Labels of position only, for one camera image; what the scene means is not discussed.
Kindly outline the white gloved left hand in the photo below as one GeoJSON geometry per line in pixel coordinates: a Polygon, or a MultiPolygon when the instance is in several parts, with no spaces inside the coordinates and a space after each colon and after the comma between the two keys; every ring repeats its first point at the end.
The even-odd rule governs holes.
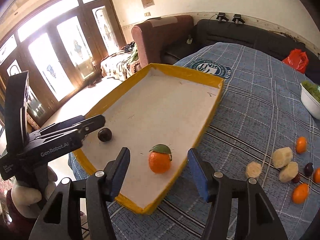
{"type": "MultiPolygon", "coordinates": [[[[48,200],[54,192],[57,181],[56,173],[48,166],[48,185],[44,191],[44,197],[48,200]]],[[[40,208],[37,203],[42,200],[42,194],[39,190],[24,187],[17,181],[11,189],[11,198],[17,211],[25,218],[36,219],[40,214],[40,208]]]]}

